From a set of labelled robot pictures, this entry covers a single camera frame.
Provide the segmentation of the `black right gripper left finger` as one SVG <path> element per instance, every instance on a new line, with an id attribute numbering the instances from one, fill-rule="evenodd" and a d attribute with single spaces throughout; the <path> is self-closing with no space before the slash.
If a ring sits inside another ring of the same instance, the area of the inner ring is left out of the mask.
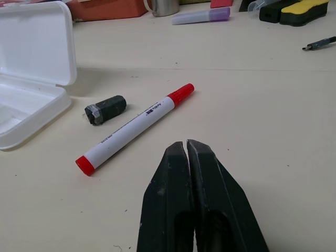
<path id="1" fill-rule="evenodd" d="M 182 142 L 166 148 L 142 202 L 137 251 L 193 251 L 191 176 Z"/>

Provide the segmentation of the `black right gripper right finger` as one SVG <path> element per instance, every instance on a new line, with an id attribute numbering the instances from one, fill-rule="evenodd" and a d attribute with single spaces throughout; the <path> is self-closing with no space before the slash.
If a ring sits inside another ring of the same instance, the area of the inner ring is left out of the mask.
<path id="1" fill-rule="evenodd" d="M 212 149 L 187 141 L 198 251 L 268 251 L 248 198 Z"/>

